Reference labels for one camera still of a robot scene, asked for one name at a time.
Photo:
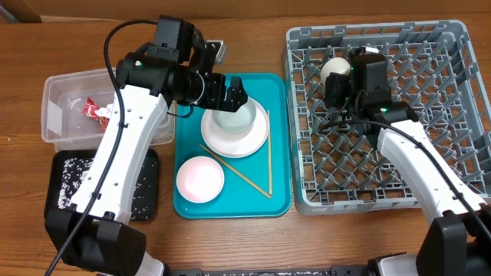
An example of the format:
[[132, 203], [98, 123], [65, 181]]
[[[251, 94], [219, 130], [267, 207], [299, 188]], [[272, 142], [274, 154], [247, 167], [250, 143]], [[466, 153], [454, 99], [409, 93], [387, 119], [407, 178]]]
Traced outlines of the white napkin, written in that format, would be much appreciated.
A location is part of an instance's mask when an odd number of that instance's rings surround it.
[[113, 106], [114, 105], [111, 103], [108, 104], [106, 107], [100, 107], [95, 111], [95, 114], [100, 118], [104, 117], [110, 119], [113, 111]]

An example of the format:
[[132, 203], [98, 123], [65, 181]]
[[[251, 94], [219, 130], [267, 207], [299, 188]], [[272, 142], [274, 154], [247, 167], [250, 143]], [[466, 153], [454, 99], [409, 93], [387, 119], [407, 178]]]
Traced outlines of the grey-white bowl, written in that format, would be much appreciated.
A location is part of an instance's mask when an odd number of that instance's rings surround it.
[[237, 134], [249, 131], [256, 118], [256, 107], [251, 97], [236, 111], [226, 112], [214, 110], [214, 123], [226, 133]]

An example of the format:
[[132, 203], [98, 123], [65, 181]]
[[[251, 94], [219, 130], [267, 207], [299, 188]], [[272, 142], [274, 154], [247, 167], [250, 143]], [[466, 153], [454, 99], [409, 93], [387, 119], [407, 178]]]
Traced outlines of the red snack wrapper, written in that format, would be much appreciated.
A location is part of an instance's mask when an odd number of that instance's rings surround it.
[[89, 97], [84, 106], [83, 115], [85, 115], [86, 117], [92, 120], [96, 120], [99, 123], [100, 132], [105, 133], [110, 119], [104, 117], [102, 118], [98, 117], [95, 114], [95, 111], [99, 108], [100, 107], [93, 101], [93, 99]]

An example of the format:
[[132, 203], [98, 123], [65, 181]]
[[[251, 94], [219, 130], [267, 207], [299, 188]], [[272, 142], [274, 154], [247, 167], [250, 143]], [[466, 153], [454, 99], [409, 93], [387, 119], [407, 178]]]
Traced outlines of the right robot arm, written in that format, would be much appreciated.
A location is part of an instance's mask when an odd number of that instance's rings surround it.
[[325, 76], [325, 98], [351, 105], [350, 125], [372, 136], [416, 197], [429, 224], [416, 255], [371, 259], [365, 275], [488, 275], [490, 207], [450, 168], [427, 137], [414, 110], [393, 102], [388, 86], [355, 90], [353, 74]]

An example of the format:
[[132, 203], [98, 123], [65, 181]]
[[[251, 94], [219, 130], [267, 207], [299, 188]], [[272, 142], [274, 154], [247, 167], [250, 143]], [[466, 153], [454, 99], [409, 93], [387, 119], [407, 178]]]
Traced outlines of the small pink bowl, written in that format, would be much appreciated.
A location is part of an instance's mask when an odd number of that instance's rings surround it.
[[188, 159], [176, 174], [176, 187], [179, 194], [192, 203], [214, 200], [221, 193], [224, 182], [222, 167], [207, 156]]

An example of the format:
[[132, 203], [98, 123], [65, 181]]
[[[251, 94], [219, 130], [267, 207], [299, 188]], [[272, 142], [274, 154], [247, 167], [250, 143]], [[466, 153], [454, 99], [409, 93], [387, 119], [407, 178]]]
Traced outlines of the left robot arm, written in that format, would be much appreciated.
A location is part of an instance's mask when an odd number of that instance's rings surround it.
[[150, 141], [169, 105], [236, 112], [248, 95], [242, 81], [227, 83], [213, 63], [184, 66], [176, 58], [130, 52], [109, 68], [114, 108], [93, 164], [66, 209], [47, 209], [44, 226], [59, 261], [108, 275], [167, 275], [147, 253], [147, 237], [128, 225], [137, 178]]

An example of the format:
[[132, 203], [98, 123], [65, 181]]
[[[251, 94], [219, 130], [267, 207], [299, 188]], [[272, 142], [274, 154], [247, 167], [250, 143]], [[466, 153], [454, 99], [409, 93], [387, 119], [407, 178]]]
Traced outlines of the food scraps rice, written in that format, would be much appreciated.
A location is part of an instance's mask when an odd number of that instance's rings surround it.
[[[70, 158], [63, 162], [61, 183], [56, 199], [58, 209], [70, 206], [71, 197], [76, 193], [92, 165], [91, 158]], [[149, 221], [157, 211], [157, 192], [159, 160], [156, 156], [146, 156], [134, 187], [131, 221]]]

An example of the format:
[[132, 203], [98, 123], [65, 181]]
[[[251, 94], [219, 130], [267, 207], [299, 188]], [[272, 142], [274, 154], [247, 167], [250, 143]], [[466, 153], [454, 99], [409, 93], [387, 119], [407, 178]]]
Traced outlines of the white cup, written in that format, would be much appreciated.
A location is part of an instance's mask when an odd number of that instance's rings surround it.
[[351, 65], [348, 61], [342, 57], [334, 57], [328, 60], [321, 69], [321, 83], [324, 86], [327, 77], [331, 73], [349, 75], [351, 72]]

